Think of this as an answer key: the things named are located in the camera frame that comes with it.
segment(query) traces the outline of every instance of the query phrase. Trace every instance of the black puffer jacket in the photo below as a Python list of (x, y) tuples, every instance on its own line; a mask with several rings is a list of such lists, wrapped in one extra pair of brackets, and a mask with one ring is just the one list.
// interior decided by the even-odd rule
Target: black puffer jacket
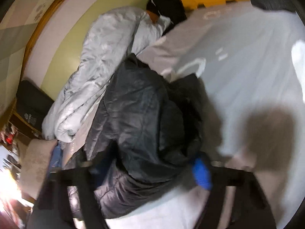
[[(202, 145), (202, 98), (192, 74), (168, 83), (135, 55), (121, 63), (99, 104), (84, 150), (88, 160), (111, 141), (119, 148), (96, 198), (106, 219), (128, 214), (171, 184)], [(66, 165), (75, 167), (77, 152)], [(72, 211), (80, 217), (77, 191)]]

